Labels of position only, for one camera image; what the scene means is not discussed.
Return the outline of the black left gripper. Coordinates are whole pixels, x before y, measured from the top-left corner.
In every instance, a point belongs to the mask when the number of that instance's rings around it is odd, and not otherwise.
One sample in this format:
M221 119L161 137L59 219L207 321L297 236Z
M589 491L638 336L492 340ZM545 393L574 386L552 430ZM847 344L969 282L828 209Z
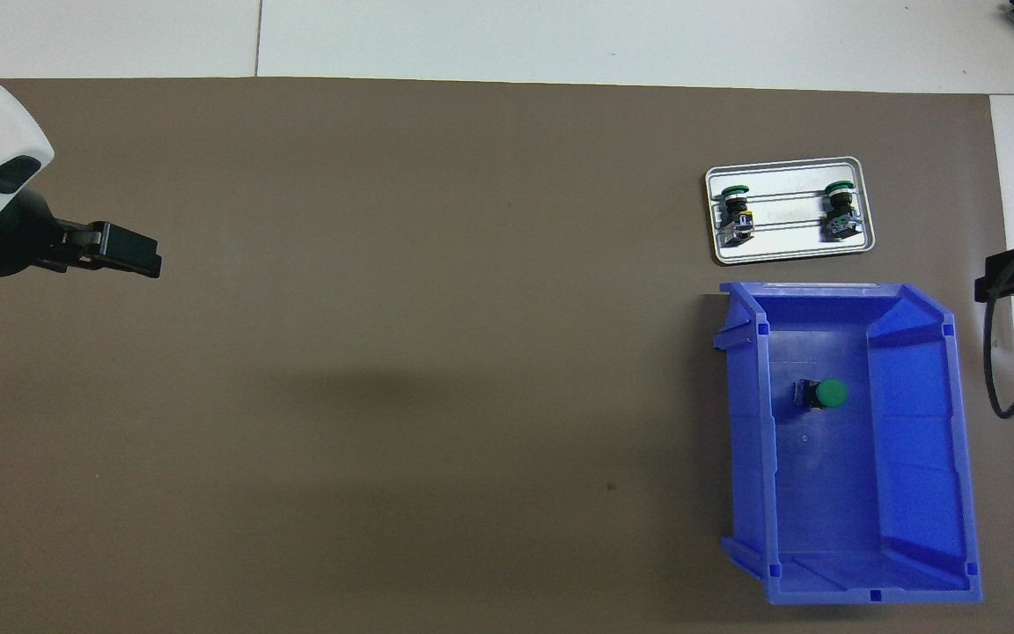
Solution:
M31 268L57 241L57 221L35 188L25 186L0 212L0 277ZM107 221L65 227L54 245L54 261L65 268L120 270L159 278L158 242Z

